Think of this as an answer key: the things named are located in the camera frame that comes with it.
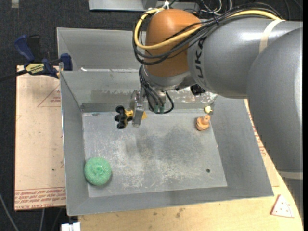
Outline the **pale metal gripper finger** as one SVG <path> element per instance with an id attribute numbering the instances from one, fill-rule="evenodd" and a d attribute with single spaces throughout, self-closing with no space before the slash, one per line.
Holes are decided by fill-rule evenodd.
<path id="1" fill-rule="evenodd" d="M 132 119 L 133 127 L 138 128 L 140 126 L 143 114 L 144 114 L 143 109 L 135 109 L 134 110 L 134 115 L 133 115 L 133 119 Z"/>

